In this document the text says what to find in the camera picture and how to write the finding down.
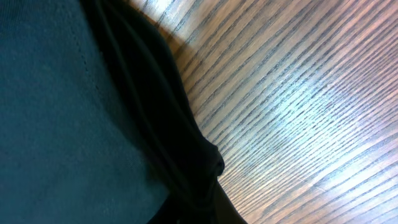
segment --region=wooden floor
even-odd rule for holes
[[[249,223],[398,223],[398,1],[134,0]]]

